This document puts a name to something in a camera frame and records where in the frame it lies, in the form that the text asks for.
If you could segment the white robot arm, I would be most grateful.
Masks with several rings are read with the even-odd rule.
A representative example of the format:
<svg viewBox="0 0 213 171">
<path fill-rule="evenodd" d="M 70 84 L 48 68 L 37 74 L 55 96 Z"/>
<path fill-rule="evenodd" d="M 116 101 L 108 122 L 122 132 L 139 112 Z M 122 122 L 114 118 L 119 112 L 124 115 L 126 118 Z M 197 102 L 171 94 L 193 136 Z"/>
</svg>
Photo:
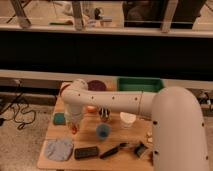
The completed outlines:
<svg viewBox="0 0 213 171">
<path fill-rule="evenodd" d="M 62 86 L 60 96 L 72 123 L 82 120 L 85 105 L 149 117 L 154 171 L 210 171 L 205 123 L 196 97 L 183 87 L 145 91 L 90 91 L 77 79 Z"/>
</svg>

